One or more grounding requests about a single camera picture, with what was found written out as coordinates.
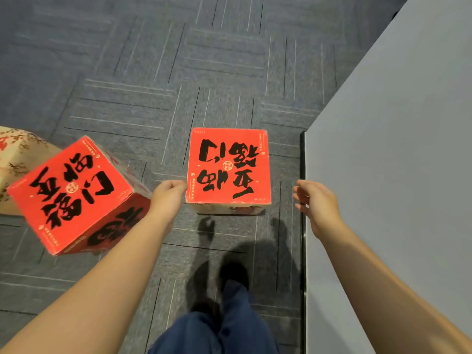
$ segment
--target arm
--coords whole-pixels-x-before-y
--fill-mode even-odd
[[[117,353],[186,188],[176,180],[159,185],[148,214],[0,353]]]
[[[472,341],[344,224],[331,190],[306,180],[297,184],[296,207],[310,219],[377,353],[472,353]]]

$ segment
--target blue jeans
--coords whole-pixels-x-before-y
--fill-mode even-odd
[[[151,346],[148,354],[275,354],[278,348],[267,323],[251,309],[249,293],[228,280],[223,291],[224,319],[218,329],[202,312],[181,316]]]

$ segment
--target floor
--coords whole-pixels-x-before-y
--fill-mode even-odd
[[[196,299],[218,301],[215,278],[228,257],[248,267],[252,306],[281,352],[298,353],[301,218],[291,188],[300,177],[300,133],[398,2],[2,2],[4,126],[61,147],[86,134],[150,188],[186,178],[193,127],[268,131],[272,206],[257,217],[204,217],[183,204],[120,353],[144,354]],[[0,227],[1,347],[102,256],[54,258],[21,218],[2,216]]]

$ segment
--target red box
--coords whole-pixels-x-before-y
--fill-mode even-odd
[[[147,213],[152,196],[87,136],[10,185],[8,193],[54,256],[110,249]]]
[[[187,183],[198,213],[258,214],[271,204],[267,132],[194,128]]]

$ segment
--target wall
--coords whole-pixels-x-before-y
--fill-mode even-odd
[[[306,133],[306,176],[472,336],[472,3],[408,0]],[[372,353],[307,224],[308,353]]]

